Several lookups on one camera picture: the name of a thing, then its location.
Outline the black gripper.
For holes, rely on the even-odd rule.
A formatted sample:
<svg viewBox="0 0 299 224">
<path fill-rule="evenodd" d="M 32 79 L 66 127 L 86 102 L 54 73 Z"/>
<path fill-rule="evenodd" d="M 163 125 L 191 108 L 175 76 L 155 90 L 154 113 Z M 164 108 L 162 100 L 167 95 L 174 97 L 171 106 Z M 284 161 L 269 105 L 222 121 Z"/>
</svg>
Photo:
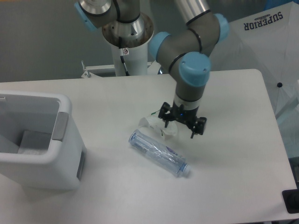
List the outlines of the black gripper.
<svg viewBox="0 0 299 224">
<path fill-rule="evenodd" d="M 160 108 L 158 117 L 165 122 L 167 128 L 169 122 L 174 119 L 180 123 L 186 124 L 192 131 L 191 139 L 194 135 L 203 135 L 206 128 L 206 117 L 197 117 L 200 100 L 186 101 L 181 99 L 177 94 L 174 97 L 172 107 L 164 102 Z"/>
</svg>

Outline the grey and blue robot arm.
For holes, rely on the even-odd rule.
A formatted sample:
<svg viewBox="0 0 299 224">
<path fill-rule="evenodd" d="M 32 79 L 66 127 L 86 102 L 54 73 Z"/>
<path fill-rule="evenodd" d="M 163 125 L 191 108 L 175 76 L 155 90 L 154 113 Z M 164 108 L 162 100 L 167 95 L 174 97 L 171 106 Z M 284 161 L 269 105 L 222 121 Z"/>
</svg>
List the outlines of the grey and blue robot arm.
<svg viewBox="0 0 299 224">
<path fill-rule="evenodd" d="M 229 34 L 221 14 L 213 14 L 204 0 L 177 0 L 187 29 L 180 35 L 155 34 L 151 19 L 138 0 L 79 0 L 74 6 L 90 30 L 101 29 L 111 46 L 117 76 L 145 75 L 148 55 L 176 81 L 173 104 L 163 103 L 159 112 L 166 124 L 177 121 L 192 135 L 201 135 L 207 119 L 197 117 L 199 102 L 209 79 L 209 56 Z"/>
</svg>

